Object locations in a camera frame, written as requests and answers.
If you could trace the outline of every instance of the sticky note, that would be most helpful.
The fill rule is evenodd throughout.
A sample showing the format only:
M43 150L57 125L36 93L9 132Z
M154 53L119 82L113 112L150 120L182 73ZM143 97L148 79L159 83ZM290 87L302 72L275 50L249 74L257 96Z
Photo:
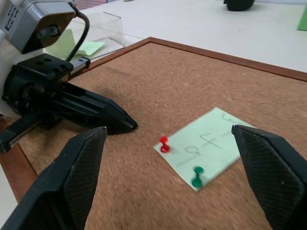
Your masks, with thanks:
M83 42L77 54L90 56L99 50L105 42Z
M59 37L57 42L45 50L48 54L57 58L66 59L75 47L75 40L73 38L72 30L65 30Z
M301 21L298 25L297 30L304 30L307 31L307 6L305 7L303 16L301 18Z
M246 122L214 108L168 138L170 151L162 153L161 143L154 149L170 164L178 175L195 191L195 167L202 167L203 187L222 173L240 157L232 125L253 127Z

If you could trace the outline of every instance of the red push pin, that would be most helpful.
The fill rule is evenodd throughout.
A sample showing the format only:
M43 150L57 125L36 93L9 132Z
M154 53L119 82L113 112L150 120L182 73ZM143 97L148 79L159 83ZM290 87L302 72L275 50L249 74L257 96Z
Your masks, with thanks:
M162 153L167 153L167 152L169 152L170 149L171 149L171 148L166 144L167 141L168 141L168 138L167 138L167 137L161 137L161 138L160 138L160 142L162 143L162 146L161 146L161 148L160 148L160 151L161 151Z

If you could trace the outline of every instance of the green push pin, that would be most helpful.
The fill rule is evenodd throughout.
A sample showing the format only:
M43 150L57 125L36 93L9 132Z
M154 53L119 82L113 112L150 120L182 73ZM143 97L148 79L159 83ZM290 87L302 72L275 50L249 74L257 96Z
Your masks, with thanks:
M200 174L204 173L205 170L202 167L195 167L194 172L196 173L196 177L192 180L192 185L195 188L201 188L202 187L202 180L200 178Z

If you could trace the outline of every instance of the white table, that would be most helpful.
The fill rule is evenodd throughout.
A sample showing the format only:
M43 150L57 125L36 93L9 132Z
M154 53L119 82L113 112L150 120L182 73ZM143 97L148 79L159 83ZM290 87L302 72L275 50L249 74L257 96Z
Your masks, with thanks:
M307 72L307 32L297 31L304 6L257 4L230 12L219 0L134 0L84 10L122 17L128 45L153 36ZM0 170L0 216L17 202Z

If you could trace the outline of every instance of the wooden frame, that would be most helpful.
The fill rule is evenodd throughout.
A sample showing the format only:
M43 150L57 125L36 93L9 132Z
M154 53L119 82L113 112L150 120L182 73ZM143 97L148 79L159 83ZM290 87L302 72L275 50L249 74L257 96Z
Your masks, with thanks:
M148 43L154 43L154 44L158 44L162 46L167 46L167 47L183 50L186 52L191 52L194 54L230 62L236 65L241 65L241 66L245 66L245 67L249 67L253 69L258 69L261 71L284 76L287 78L292 78L292 79L299 80L299 81L307 81L307 73L304 73L304 72L300 72L300 71L296 71L292 69L286 69L286 68L273 66L269 64L264 64L261 62L256 62L256 61L247 60L247 59L240 58L240 57L221 54L221 53L213 52L210 50L204 50L204 49L196 48L192 46L186 46L183 44L169 42L169 41L165 41L165 40L161 40L161 39L157 39L153 37L144 39L129 47L126 47L113 54L110 54L98 61L95 61L91 64L90 68L85 71L90 71L93 68L96 68L104 63L107 63L113 59L116 59ZM0 126L0 131L2 131L5 127L6 127L6 124L3 121ZM15 146L10 153L0 156L0 163L8 178L8 181L12 187L12 190L15 194L17 201L20 201L36 178L36 173L34 169L32 168L30 162L28 161L27 157L25 156L25 154L23 153L19 145Z

